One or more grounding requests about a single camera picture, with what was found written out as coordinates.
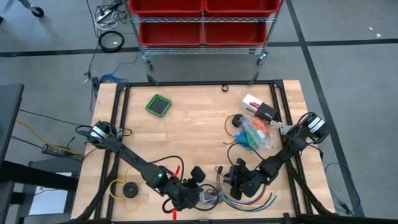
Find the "black cable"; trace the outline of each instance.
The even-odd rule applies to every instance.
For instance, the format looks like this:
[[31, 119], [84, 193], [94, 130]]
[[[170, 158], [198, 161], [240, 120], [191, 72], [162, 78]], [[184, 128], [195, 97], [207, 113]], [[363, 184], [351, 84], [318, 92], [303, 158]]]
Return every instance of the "black cable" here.
[[[231, 158], [229, 157], [229, 151], [231, 150], [231, 148], [232, 148], [233, 146], [235, 146], [235, 145], [237, 145], [237, 144], [240, 144], [240, 143], [237, 142], [237, 143], [232, 144], [232, 145], [228, 148], [228, 150], [226, 151], [226, 157], [228, 158], [229, 163], [230, 163], [232, 166], [234, 166], [234, 164], [232, 163], [232, 160], [231, 160]], [[260, 159], [265, 160], [263, 157], [260, 156], [260, 154], [259, 154], [258, 152], [256, 152], [256, 150], [254, 150], [254, 149], [253, 149], [252, 147], [250, 147], [250, 146], [249, 146], [249, 148], [250, 148], [252, 151], [254, 151], [254, 152], [257, 154], [257, 156], [260, 157]]]
[[124, 134], [124, 131], [123, 131], [123, 136], [131, 136], [131, 135], [132, 135], [131, 129], [129, 129], [129, 128], [124, 128], [124, 130], [130, 131], [130, 134]]
[[65, 157], [65, 158], [67, 158], [67, 159], [71, 159], [71, 160], [74, 160], [74, 161], [78, 161], [78, 162], [80, 162], [80, 163], [82, 163], [82, 162], [83, 162], [83, 161], [80, 161], [80, 160], [78, 160], [78, 159], [71, 158], [71, 157]]
[[135, 58], [134, 61], [132, 61], [132, 62], [121, 62], [121, 63], [119, 63], [119, 65], [116, 67], [116, 69], [115, 69], [112, 73], [110, 73], [110, 74], [115, 74], [116, 71], [119, 69], [120, 65], [135, 63], [135, 62], [137, 61], [138, 54], [139, 54], [139, 52], [136, 53], [136, 58]]
[[21, 139], [21, 138], [19, 138], [19, 137], [11, 136], [11, 139], [15, 139], [15, 140], [21, 141], [21, 142], [23, 142], [23, 143], [30, 144], [31, 146], [35, 146], [35, 147], [37, 147], [37, 148], [39, 148], [39, 149], [43, 149], [42, 146], [38, 146], [38, 145], [36, 145], [36, 144], [34, 144], [34, 143], [31, 143], [30, 141], [26, 141], [25, 139]]
[[166, 199], [166, 200], [163, 202], [163, 204], [162, 204], [162, 211], [163, 211], [164, 213], [166, 213], [166, 214], [170, 214], [170, 213], [173, 212], [173, 209], [166, 210], [166, 204], [167, 204], [169, 201], [171, 201], [171, 198]]
[[[216, 187], [213, 186], [213, 185], [211, 185], [211, 184], [202, 184], [202, 185], [200, 185], [199, 187], [204, 187], [204, 186], [209, 186], [209, 187], [211, 187], [211, 188], [214, 190], [214, 192], [217, 193], [216, 201], [218, 202], [218, 199], [219, 199], [219, 198], [218, 198], [218, 191], [217, 191]], [[196, 206], [194, 206], [194, 208], [197, 209], [197, 210], [199, 210], [199, 211], [207, 212], [207, 211], [210, 211], [210, 210], [214, 209], [216, 206], [217, 206], [217, 203], [214, 203], [210, 208], [198, 208], [198, 207], [196, 207]]]
[[75, 138], [76, 138], [76, 137], [72, 137], [72, 139], [69, 141], [69, 143], [68, 143], [67, 146], [66, 146], [67, 149], [69, 149], [70, 143], [71, 143], [73, 140], [75, 140]]
[[166, 156], [166, 157], [157, 159], [155, 161], [147, 162], [147, 164], [154, 164], [156, 162], [160, 162], [160, 161], [163, 161], [165, 159], [170, 159], [170, 158], [177, 158], [177, 159], [179, 159], [181, 161], [181, 176], [180, 176], [180, 179], [183, 180], [183, 177], [184, 177], [184, 161], [182, 160], [182, 158], [180, 156]]
[[94, 152], [95, 150], [97, 150], [98, 148], [96, 147], [95, 149], [93, 149], [93, 150], [91, 150], [89, 153], [87, 153], [84, 157], [83, 157], [83, 159], [81, 160], [81, 162], [83, 162], [85, 159], [86, 159], [86, 157], [88, 156], [88, 155], [90, 155], [92, 152]]
[[86, 3], [87, 3], [88, 11], [90, 12], [91, 22], [93, 23], [94, 34], [95, 34], [96, 37], [99, 37], [99, 35], [97, 35], [97, 30], [95, 29], [95, 24], [94, 24], [94, 20], [93, 20], [94, 16], [93, 16], [93, 13], [91, 11], [91, 7], [90, 7], [90, 4], [88, 3], [88, 0], [86, 0]]
[[91, 66], [93, 64], [93, 60], [94, 60], [95, 54], [97, 53], [97, 50], [98, 50], [99, 46], [100, 46], [100, 43], [97, 42], [97, 46], [95, 47], [95, 50], [94, 50], [94, 53], [93, 53], [93, 57], [91, 58], [90, 65], [88, 66], [88, 72], [91, 72]]
[[323, 153], [322, 150], [321, 150], [320, 148], [318, 148], [318, 147], [316, 147], [316, 146], [314, 146], [314, 145], [308, 144], [308, 146], [311, 146], [311, 147], [313, 147], [313, 148], [315, 148], [315, 149], [318, 149], [319, 153]]
[[53, 118], [53, 117], [50, 117], [50, 116], [47, 116], [47, 115], [42, 115], [42, 114], [38, 114], [38, 113], [33, 113], [33, 112], [26, 111], [26, 110], [22, 110], [22, 109], [19, 109], [19, 111], [22, 111], [22, 112], [25, 112], [25, 113], [29, 113], [29, 114], [33, 114], [33, 115], [36, 115], [36, 116], [41, 116], [41, 117], [44, 117], [44, 118], [53, 119], [53, 120], [56, 120], [56, 121], [59, 121], [59, 122], [63, 122], [63, 123], [66, 123], [66, 124], [83, 125], [83, 124], [73, 123], [73, 122], [69, 122], [69, 121], [63, 121], [63, 120], [58, 119], [58, 118]]

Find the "wooden table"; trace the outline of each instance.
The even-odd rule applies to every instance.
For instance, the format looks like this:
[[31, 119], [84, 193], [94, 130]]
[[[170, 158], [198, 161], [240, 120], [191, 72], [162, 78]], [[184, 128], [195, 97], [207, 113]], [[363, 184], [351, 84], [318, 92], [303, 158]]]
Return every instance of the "wooden table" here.
[[[307, 112], [304, 96], [298, 80], [284, 81], [287, 99], [293, 122], [296, 123], [301, 115]], [[113, 100], [115, 95], [115, 84], [104, 84], [100, 86], [96, 108], [93, 115], [95, 124], [98, 120], [109, 121], [112, 113]], [[153, 161], [169, 155], [179, 155], [185, 163], [185, 177], [194, 166], [200, 166], [206, 174], [205, 182], [214, 183], [216, 178], [215, 166], [224, 166], [227, 172], [230, 167], [226, 157], [228, 146], [223, 141], [231, 141], [224, 130], [225, 119], [232, 114], [248, 112], [240, 108], [242, 99], [246, 94], [258, 97], [266, 104], [272, 106], [272, 97], [269, 85], [230, 85], [229, 91], [223, 93], [221, 86], [147, 86], [132, 87], [129, 94], [129, 105], [127, 109], [126, 128], [133, 131], [133, 135], [125, 137], [123, 143], [134, 150], [147, 161]], [[172, 106], [163, 118], [158, 118], [146, 111], [145, 106], [154, 94], [160, 94], [172, 100]], [[123, 103], [121, 94], [119, 113], [116, 124], [119, 124], [120, 113]], [[282, 118], [285, 121], [282, 100], [278, 92], [279, 107]], [[227, 128], [231, 131], [234, 127], [228, 123]], [[262, 157], [276, 154], [281, 149], [278, 130], [271, 132], [274, 149], [261, 151]], [[93, 150], [93, 146], [86, 148], [86, 154]], [[259, 158], [242, 148], [235, 146], [230, 153], [231, 159], [235, 161], [242, 157], [250, 169], [260, 162]], [[85, 160], [81, 168], [78, 190], [73, 206], [72, 218], [79, 216], [94, 197], [101, 175], [104, 151], [96, 150]], [[307, 184], [313, 193], [318, 197], [324, 206], [334, 212], [333, 201], [326, 182], [322, 162], [316, 149], [308, 147], [303, 151], [302, 163], [307, 178]], [[169, 159], [159, 164], [175, 170], [180, 162], [176, 159]], [[121, 179], [129, 165], [124, 161], [119, 165], [119, 178]], [[126, 177], [127, 181], [139, 182], [141, 176], [134, 169], [131, 169]], [[116, 196], [123, 196], [122, 184], [117, 183]], [[166, 197], [161, 197], [148, 188], [144, 183], [139, 186], [139, 198], [141, 204], [134, 213], [125, 211], [123, 201], [115, 200], [112, 221], [133, 221], [133, 220], [171, 220], [171, 214], [164, 214], [161, 205]], [[229, 186], [224, 185], [229, 193]], [[302, 193], [297, 185], [298, 196], [302, 210]], [[240, 212], [227, 206], [219, 204], [214, 210], [200, 212], [195, 209], [178, 212], [178, 220], [197, 219], [230, 219], [230, 218], [275, 218], [283, 217], [283, 213], [289, 213], [294, 217], [292, 196], [289, 189], [287, 172], [285, 166], [279, 172], [266, 194], [279, 191], [277, 200], [267, 209], [256, 212]], [[103, 200], [102, 217], [106, 213], [108, 203], [108, 192]], [[126, 202], [127, 207], [136, 206], [136, 198]]]

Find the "electrical cord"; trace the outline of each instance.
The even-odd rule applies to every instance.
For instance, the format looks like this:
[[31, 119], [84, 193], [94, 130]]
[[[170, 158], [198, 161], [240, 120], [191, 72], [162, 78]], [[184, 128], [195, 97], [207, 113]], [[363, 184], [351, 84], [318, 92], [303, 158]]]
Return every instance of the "electrical cord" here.
[[229, 203], [228, 201], [226, 201], [227, 205], [229, 205], [230, 207], [233, 207], [237, 210], [243, 211], [243, 212], [260, 212], [266, 208], [268, 208], [269, 206], [271, 206], [274, 202], [275, 199], [277, 198], [278, 195], [278, 191], [274, 194], [274, 195], [270, 195], [270, 197], [268, 198], [268, 200], [266, 202], [264, 202], [263, 205], [261, 205], [259, 208], [254, 208], [254, 209], [249, 209], [249, 210], [245, 210], [239, 207], [235, 207], [232, 203]]
[[170, 159], [170, 158], [177, 158], [177, 159], [179, 159], [179, 160], [181, 161], [181, 176], [180, 176], [180, 180], [183, 180], [183, 177], [184, 177], [184, 161], [183, 161], [183, 159], [182, 159], [180, 156], [166, 156], [166, 157], [157, 159], [157, 160], [155, 160], [155, 161], [147, 162], [147, 164], [154, 164], [154, 163], [156, 163], [156, 162], [160, 162], [160, 161], [163, 161], [163, 160], [165, 160], [165, 159]]
[[332, 162], [332, 163], [329, 163], [329, 164], [325, 167], [325, 173], [326, 173], [326, 171], [328, 170], [328, 168], [329, 168], [330, 166], [332, 166], [332, 165], [339, 165], [340, 167], [343, 167], [343, 168], [346, 170], [346, 172], [347, 172], [347, 174], [348, 174], [349, 183], [351, 184], [352, 188], [353, 188], [354, 191], [355, 191], [356, 196], [358, 197], [358, 205], [357, 205], [355, 208], [353, 207], [353, 210], [351, 211], [351, 210], [348, 208], [347, 204], [345, 204], [339, 197], [337, 197], [337, 195], [335, 194], [335, 192], [329, 187], [329, 190], [330, 190], [331, 194], [338, 200], [339, 205], [340, 205], [344, 210], [342, 210], [342, 209], [340, 209], [340, 208], [338, 208], [338, 207], [336, 207], [336, 206], [335, 206], [335, 207], [336, 207], [337, 210], [339, 210], [339, 211], [341, 211], [341, 212], [345, 212], [345, 214], [347, 214], [347, 215], [352, 214], [353, 216], [355, 216], [354, 213], [355, 213], [355, 212], [357, 211], [357, 209], [361, 206], [361, 197], [359, 196], [359, 193], [358, 193], [358, 191], [356, 190], [356, 188], [355, 188], [355, 186], [354, 186], [354, 180], [353, 180], [353, 177], [352, 177], [352, 175], [351, 175], [351, 172], [349, 171], [349, 169], [348, 169], [348, 167], [347, 167], [346, 165], [341, 164], [341, 163], [339, 163], [339, 162]]
[[247, 206], [257, 205], [259, 203], [259, 201], [265, 196], [265, 194], [266, 194], [266, 185], [264, 184], [259, 196], [257, 196], [257, 198], [255, 198], [254, 200], [252, 200], [250, 202], [237, 202], [237, 201], [230, 199], [226, 195], [224, 195], [224, 200], [227, 200], [228, 202], [231, 202], [231, 203], [239, 205], [239, 206], [247, 207]]
[[162, 204], [162, 211], [163, 211], [164, 213], [166, 213], [166, 214], [170, 214], [170, 213], [173, 212], [173, 209], [166, 210], [166, 204], [167, 204], [169, 201], [171, 201], [171, 200], [172, 200], [171, 198], [168, 198], [168, 199], [166, 199], [166, 200], [163, 202], [163, 204]]
[[65, 123], [65, 124], [72, 124], [72, 125], [77, 125], [77, 126], [78, 126], [78, 125], [82, 125], [82, 124], [78, 124], [78, 123], [73, 123], [73, 122], [69, 122], [69, 121], [64, 121], [64, 120], [61, 120], [61, 119], [58, 119], [58, 118], [53, 118], [53, 117], [47, 116], [47, 115], [42, 115], [42, 114], [38, 114], [38, 113], [33, 113], [33, 112], [26, 111], [26, 110], [22, 110], [22, 109], [19, 109], [19, 111], [22, 111], [22, 112], [25, 112], [25, 113], [29, 113], [29, 114], [32, 114], [32, 115], [36, 115], [36, 116], [41, 116], [41, 117], [44, 117], [44, 118], [53, 119], [53, 120], [55, 120], [55, 121], [63, 122], [63, 123]]
[[[23, 142], [23, 143], [26, 143], [26, 144], [30, 144], [31, 146], [35, 146], [35, 147], [37, 147], [37, 148], [39, 148], [39, 149], [44, 149], [44, 148], [41, 147], [41, 146], [38, 146], [38, 145], [36, 145], [36, 144], [34, 144], [34, 143], [31, 143], [30, 141], [26, 141], [25, 139], [21, 139], [21, 138], [19, 138], [19, 137], [11, 136], [11, 139], [15, 139], [15, 140], [17, 140], [17, 141], [20, 141], [20, 142]], [[83, 162], [83, 161], [80, 161], [80, 160], [78, 160], [78, 159], [71, 158], [71, 157], [64, 157], [64, 158], [71, 159], [71, 160], [78, 161], [78, 162]]]
[[127, 183], [127, 182], [126, 182], [126, 176], [127, 176], [127, 172], [128, 172], [130, 169], [132, 169], [132, 167], [128, 168], [128, 169], [125, 171], [125, 173], [123, 174], [123, 179], [115, 179], [115, 180], [113, 180], [113, 181], [110, 183], [109, 188], [108, 188], [108, 192], [109, 192], [109, 195], [110, 195], [112, 198], [115, 198], [115, 199], [117, 199], [117, 200], [123, 200], [124, 209], [125, 209], [127, 212], [135, 212], [135, 211], [138, 209], [139, 204], [140, 204], [139, 195], [137, 195], [137, 205], [136, 205], [136, 207], [134, 207], [134, 208], [127, 208], [127, 205], [126, 205], [126, 200], [127, 200], [127, 198], [126, 198], [126, 197], [123, 197], [123, 198], [122, 198], [122, 197], [117, 197], [117, 196], [113, 195], [113, 194], [112, 194], [112, 191], [111, 191], [111, 186], [112, 186], [113, 183], [115, 183], [115, 182], [117, 182], [117, 181], [120, 181], [120, 182], [122, 182], [123, 184], [126, 184], [126, 183]]
[[[88, 11], [90, 12], [90, 18], [94, 18], [94, 17], [93, 17], [93, 13], [92, 13], [92, 11], [91, 11], [90, 4], [88, 3], [88, 0], [86, 0], [86, 3], [87, 3]], [[94, 34], [95, 34], [96, 37], [99, 37], [100, 35], [98, 35], [97, 30], [95, 29], [94, 20], [91, 20], [91, 21], [92, 21], [92, 23], [93, 23]]]
[[[209, 186], [209, 187], [211, 187], [215, 192], [217, 192], [216, 187], [213, 186], [213, 185], [211, 185], [211, 184], [202, 184], [202, 185], [200, 185], [199, 187], [202, 188], [202, 187], [204, 187], [204, 186]], [[199, 211], [202, 211], [202, 212], [207, 212], [207, 211], [210, 211], [210, 210], [214, 209], [216, 206], [217, 206], [217, 203], [214, 203], [210, 208], [198, 208], [198, 207], [196, 207], [196, 206], [194, 206], [194, 208], [197, 209], [197, 210], [199, 210]]]
[[34, 143], [31, 143], [30, 141], [26, 141], [25, 139], [21, 139], [21, 138], [16, 137], [16, 136], [11, 136], [11, 139], [15, 139], [15, 140], [17, 140], [17, 141], [21, 141], [21, 142], [23, 142], [23, 143], [30, 144], [31, 146], [35, 146], [35, 147], [37, 147], [37, 148], [39, 148], [39, 149], [43, 149], [42, 146], [38, 146], [38, 145], [36, 145], [36, 144], [34, 144]]
[[[96, 12], [95, 12], [95, 18], [98, 17], [98, 14], [101, 13], [101, 11], [108, 10], [108, 6], [97, 6], [96, 7]], [[95, 24], [95, 27], [100, 29], [100, 30], [113, 30], [118, 26], [118, 21], [122, 22], [123, 24], [127, 24], [127, 12], [126, 9], [122, 10], [115, 10], [112, 12], [111, 17], [109, 20], [105, 22], [98, 22], [95, 18], [93, 18], [93, 22]]]
[[[231, 158], [229, 157], [229, 151], [232, 149], [232, 147], [234, 147], [235, 145], [240, 144], [240, 143], [234, 143], [232, 145], [230, 145], [230, 147], [228, 148], [228, 150], [226, 151], [226, 157], [229, 160], [229, 163], [231, 164], [231, 166], [234, 166], [234, 164], [232, 163]], [[260, 157], [260, 159], [265, 160], [262, 156], [260, 156], [260, 154], [258, 152], [256, 152], [256, 150], [254, 150], [252, 147], [248, 146], [253, 152], [255, 152], [257, 154], [258, 157]]]
[[43, 142], [44, 144], [47, 144], [47, 145], [49, 145], [49, 146], [51, 146], [51, 147], [53, 147], [53, 148], [56, 148], [56, 149], [61, 149], [61, 150], [70, 152], [70, 153], [72, 153], [72, 154], [74, 154], [74, 155], [81, 155], [81, 156], [83, 155], [83, 154], [81, 154], [81, 153], [79, 153], [79, 152], [75, 152], [75, 151], [73, 151], [73, 150], [71, 150], [71, 149], [67, 149], [67, 148], [62, 147], [62, 146], [56, 146], [56, 145], [54, 145], [54, 144], [51, 144], [51, 143], [45, 141], [44, 139], [42, 139], [31, 127], [29, 127], [29, 126], [28, 126], [27, 124], [25, 124], [24, 122], [18, 121], [18, 120], [17, 120], [17, 123], [19, 123], [19, 124], [23, 125], [25, 128], [27, 128], [37, 139], [39, 139], [39, 140], [40, 140], [41, 142]]
[[112, 73], [110, 73], [110, 75], [114, 75], [121, 65], [136, 63], [137, 62], [137, 58], [138, 58], [138, 54], [139, 54], [139, 52], [136, 53], [136, 58], [132, 62], [121, 62], [121, 63], [119, 63], [119, 65], [116, 67], [116, 69]]
[[89, 153], [87, 153], [84, 157], [83, 157], [83, 159], [81, 160], [81, 162], [83, 162], [86, 158], [87, 158], [87, 156], [88, 155], [90, 155], [92, 152], [94, 152], [95, 150], [97, 150], [98, 148], [96, 147], [95, 149], [93, 149], [93, 150], [91, 150]]

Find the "power strip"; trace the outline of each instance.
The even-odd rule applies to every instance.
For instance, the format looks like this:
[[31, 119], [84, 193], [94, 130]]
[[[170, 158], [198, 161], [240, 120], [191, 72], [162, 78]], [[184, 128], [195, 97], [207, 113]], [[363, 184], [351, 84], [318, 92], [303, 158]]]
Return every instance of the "power strip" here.
[[98, 17], [96, 18], [97, 22], [101, 22], [105, 17], [107, 17], [108, 15], [110, 15], [112, 12], [113, 12], [113, 10], [107, 9], [107, 10], [104, 12], [104, 15], [103, 15], [103, 16], [98, 16]]

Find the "blue cable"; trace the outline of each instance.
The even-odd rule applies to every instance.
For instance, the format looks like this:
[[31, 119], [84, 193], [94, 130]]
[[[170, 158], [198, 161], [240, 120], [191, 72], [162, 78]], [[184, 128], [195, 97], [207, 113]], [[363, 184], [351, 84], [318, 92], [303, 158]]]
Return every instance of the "blue cable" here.
[[126, 78], [118, 78], [113, 76], [112, 74], [105, 74], [101, 76], [99, 79], [99, 83], [119, 83], [119, 82], [127, 82]]
[[[345, 212], [345, 213], [351, 212], [351, 213], [353, 214], [353, 213], [355, 213], [355, 212], [357, 211], [357, 209], [361, 206], [361, 197], [359, 196], [358, 191], [356, 191], [356, 188], [355, 188], [355, 186], [354, 186], [354, 181], [353, 181], [353, 178], [352, 178], [352, 176], [351, 176], [351, 172], [349, 171], [349, 169], [348, 169], [348, 167], [347, 167], [346, 165], [341, 164], [341, 163], [339, 163], [339, 162], [332, 162], [332, 163], [328, 164], [328, 165], [325, 167], [325, 173], [326, 173], [326, 170], [327, 170], [331, 165], [339, 165], [339, 166], [344, 167], [344, 168], [346, 169], [346, 172], [347, 172], [348, 178], [349, 178], [349, 182], [350, 182], [351, 186], [353, 187], [356, 196], [358, 197], [358, 205], [357, 205], [355, 208], [353, 208], [353, 212], [351, 212], [348, 208], [347, 208], [346, 210], [342, 210], [342, 209], [336, 207], [336, 209], [339, 210], [339, 211], [341, 211], [341, 212]], [[340, 204], [341, 207], [347, 206], [342, 200], [340, 200], [339, 197], [337, 197], [337, 195], [334, 193], [334, 191], [333, 191], [330, 187], [329, 187], [329, 190], [330, 190], [332, 196], [334, 196], [335, 198], [337, 198], [337, 200], [339, 201], [339, 204]]]

